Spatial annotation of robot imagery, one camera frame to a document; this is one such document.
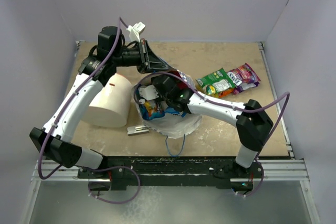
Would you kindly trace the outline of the orange Fox's candy bag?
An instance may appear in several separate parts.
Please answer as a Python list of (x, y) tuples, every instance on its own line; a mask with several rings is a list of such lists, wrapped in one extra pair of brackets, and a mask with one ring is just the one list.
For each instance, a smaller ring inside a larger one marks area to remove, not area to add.
[(205, 95), (208, 95), (208, 96), (211, 96), (211, 97), (214, 97), (214, 98), (223, 98), (229, 94), (231, 94), (234, 90), (234, 88), (229, 88), (225, 91), (220, 91), (218, 93), (211, 93), (211, 94), (208, 94), (201, 86), (197, 85), (196, 86), (196, 89), (197, 91), (200, 91), (201, 93), (205, 94)]

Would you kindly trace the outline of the blue checkered paper bag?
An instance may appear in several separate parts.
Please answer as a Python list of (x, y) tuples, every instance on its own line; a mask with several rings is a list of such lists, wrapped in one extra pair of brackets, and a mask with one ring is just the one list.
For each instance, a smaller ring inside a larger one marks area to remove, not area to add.
[[(142, 118), (140, 109), (139, 109), (139, 92), (138, 88), (140, 86), (148, 86), (153, 84), (153, 81), (156, 77), (173, 77), (174, 75), (170, 72), (154, 72), (151, 74), (146, 75), (144, 78), (142, 78), (132, 89), (133, 91), (133, 99), (135, 101), (135, 107), (136, 110), (140, 116), (140, 118), (143, 121), (143, 125), (147, 126), (149, 129), (158, 132), (165, 136), (165, 144), (167, 144), (168, 139), (178, 139), (182, 138), (182, 147), (185, 145), (185, 138), (187, 135), (190, 135), (193, 133), (201, 124), (202, 116), (200, 114), (189, 114), (186, 112), (185, 117), (165, 114), (164, 117), (153, 119), (151, 121), (146, 121)], [(188, 85), (189, 87), (195, 88), (195, 84), (193, 83), (190, 76), (185, 75), (186, 80), (184, 83)], [(166, 109), (168, 106), (171, 106), (168, 104), (166, 100), (161, 96), (159, 93), (159, 97), (155, 99), (155, 101), (159, 102), (164, 109)]]

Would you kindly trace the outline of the purple Fox's berries bag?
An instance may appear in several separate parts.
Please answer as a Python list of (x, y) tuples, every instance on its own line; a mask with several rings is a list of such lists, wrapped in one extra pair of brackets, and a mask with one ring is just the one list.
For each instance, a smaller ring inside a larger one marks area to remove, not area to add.
[(226, 72), (236, 87), (233, 94), (239, 94), (243, 91), (259, 86), (261, 79), (252, 69), (252, 67), (245, 63), (237, 68)]

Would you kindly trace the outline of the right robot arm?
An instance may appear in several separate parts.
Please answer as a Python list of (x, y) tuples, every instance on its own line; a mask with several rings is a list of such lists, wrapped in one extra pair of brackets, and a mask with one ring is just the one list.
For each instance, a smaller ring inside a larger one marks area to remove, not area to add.
[(151, 82), (168, 106), (179, 112), (200, 114), (224, 121), (237, 129), (240, 149), (235, 158), (234, 173), (246, 177), (252, 163), (266, 144), (273, 121), (256, 100), (246, 103), (229, 102), (210, 97), (190, 87), (181, 86), (183, 80), (164, 72), (151, 78)]

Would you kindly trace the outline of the green snack packet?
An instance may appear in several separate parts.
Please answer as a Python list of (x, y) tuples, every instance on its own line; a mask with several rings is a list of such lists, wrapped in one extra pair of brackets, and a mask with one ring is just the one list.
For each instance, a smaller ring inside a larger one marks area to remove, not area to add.
[(218, 93), (220, 91), (225, 91), (229, 88), (235, 88), (236, 85), (227, 75), (223, 68), (211, 72), (202, 78), (196, 79), (196, 82), (201, 86), (208, 94)]

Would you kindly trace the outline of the pink snack bag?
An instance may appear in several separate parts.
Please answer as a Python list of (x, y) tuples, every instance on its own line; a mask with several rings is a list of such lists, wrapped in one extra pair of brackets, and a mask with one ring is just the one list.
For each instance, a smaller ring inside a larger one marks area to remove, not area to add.
[(188, 85), (186, 85), (184, 83), (184, 81), (186, 80), (186, 77), (185, 77), (185, 74), (183, 72), (181, 72), (179, 70), (174, 70), (174, 71), (170, 71), (170, 73), (180, 78), (180, 79), (178, 79), (178, 78), (173, 77), (174, 81), (177, 83), (177, 86), (180, 89), (188, 88)]

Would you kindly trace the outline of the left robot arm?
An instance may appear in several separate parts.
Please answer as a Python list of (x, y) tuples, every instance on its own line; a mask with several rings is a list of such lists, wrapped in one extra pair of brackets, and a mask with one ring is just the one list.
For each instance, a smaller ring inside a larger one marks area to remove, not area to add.
[(82, 61), (75, 82), (60, 107), (41, 128), (33, 128), (30, 139), (39, 151), (38, 165), (49, 158), (66, 168), (88, 167), (96, 178), (108, 172), (104, 156), (72, 144), (77, 125), (95, 96), (117, 72), (117, 67), (136, 67), (139, 73), (168, 71), (169, 65), (157, 57), (140, 35), (145, 24), (127, 27), (131, 42), (124, 43), (121, 28), (107, 26), (98, 34), (98, 43)]

